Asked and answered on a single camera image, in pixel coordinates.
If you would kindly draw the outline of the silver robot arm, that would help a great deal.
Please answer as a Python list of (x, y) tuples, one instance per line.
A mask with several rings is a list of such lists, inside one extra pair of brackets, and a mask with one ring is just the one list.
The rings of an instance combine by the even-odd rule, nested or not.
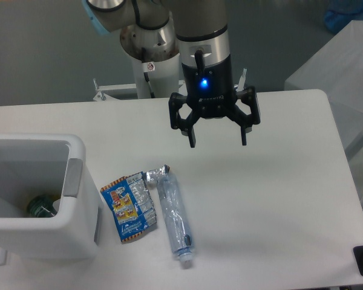
[(169, 117), (195, 146), (194, 124), (227, 117), (245, 138), (260, 123), (256, 90), (234, 85), (224, 1), (84, 1), (100, 34), (120, 30), (130, 53), (142, 62), (179, 55), (186, 95), (170, 95)]

